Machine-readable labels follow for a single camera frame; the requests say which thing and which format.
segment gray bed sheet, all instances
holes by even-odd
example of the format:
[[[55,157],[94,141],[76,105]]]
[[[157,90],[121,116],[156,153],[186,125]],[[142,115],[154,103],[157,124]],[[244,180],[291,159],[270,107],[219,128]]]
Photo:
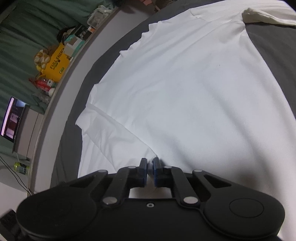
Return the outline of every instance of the gray bed sheet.
[[[217,0],[178,0],[172,3],[127,33],[94,63],[81,85],[66,122],[52,172],[51,187],[77,178],[82,137],[81,129],[75,125],[75,122],[85,108],[93,85],[105,75],[119,56],[119,51],[128,49],[131,44],[138,41],[141,34],[148,31],[150,23],[166,20],[189,8],[214,2]],[[296,29],[264,23],[247,24],[246,29],[296,116]]]

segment yellow box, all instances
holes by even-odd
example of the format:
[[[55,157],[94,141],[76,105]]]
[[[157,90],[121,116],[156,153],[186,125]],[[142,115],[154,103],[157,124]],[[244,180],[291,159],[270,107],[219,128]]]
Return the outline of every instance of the yellow box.
[[[60,43],[57,50],[50,58],[50,62],[46,65],[46,68],[42,70],[42,73],[46,75],[46,78],[59,82],[65,69],[70,63],[70,57],[63,53],[65,46]]]

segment green curtain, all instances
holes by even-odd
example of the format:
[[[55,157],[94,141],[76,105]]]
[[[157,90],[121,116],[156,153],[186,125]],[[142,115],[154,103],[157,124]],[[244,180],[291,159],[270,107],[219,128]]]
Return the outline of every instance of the green curtain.
[[[34,55],[57,45],[56,35],[64,27],[87,25],[99,5],[112,7],[111,0],[19,0],[16,8],[0,23],[0,123],[10,96],[44,113],[46,106],[32,94],[28,81],[38,73]],[[11,155],[12,143],[0,136],[0,152]]]

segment screw hole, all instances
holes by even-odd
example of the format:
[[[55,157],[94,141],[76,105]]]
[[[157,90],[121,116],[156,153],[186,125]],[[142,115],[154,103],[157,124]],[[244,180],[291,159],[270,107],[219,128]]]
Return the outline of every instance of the screw hole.
[[[154,204],[153,203],[148,203],[147,207],[154,207]]]

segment cable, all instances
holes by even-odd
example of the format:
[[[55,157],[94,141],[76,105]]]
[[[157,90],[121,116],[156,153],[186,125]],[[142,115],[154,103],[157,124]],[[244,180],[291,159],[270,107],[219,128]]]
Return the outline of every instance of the cable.
[[[30,192],[30,194],[32,195],[32,191],[23,183],[23,181],[22,181],[22,179],[20,178],[20,176],[14,171],[14,170],[12,170],[16,175],[17,175],[17,177],[20,179],[20,181],[22,182],[22,184],[29,190],[29,192]]]
[[[15,177],[15,179],[17,180],[17,182],[18,182],[18,184],[23,188],[23,189],[25,189],[26,190],[26,192],[28,192],[29,194],[31,194],[26,188],[24,188],[23,186],[22,186],[22,184],[20,184],[20,182],[18,181],[18,179],[16,178],[16,176],[13,174],[13,172],[10,170],[10,167],[9,166],[6,166],[5,165],[5,163],[0,159],[0,161],[4,164],[4,166],[11,172],[11,174]]]
[[[18,184],[23,188],[23,189],[25,189],[26,190],[26,192],[28,192],[30,195],[33,195],[33,192],[29,189],[29,188],[27,188],[27,186],[24,184],[24,182],[22,181],[22,179],[18,176],[18,174],[6,163],[6,161],[4,161],[4,159],[0,156],[0,161],[4,164],[4,166],[11,172],[11,174],[15,177],[15,179],[17,180],[17,182],[18,182]],[[25,186],[25,187],[23,187],[22,186],[22,184],[20,184],[20,182],[18,181],[18,179],[17,179],[17,177],[19,178],[19,180],[22,182],[22,184]]]

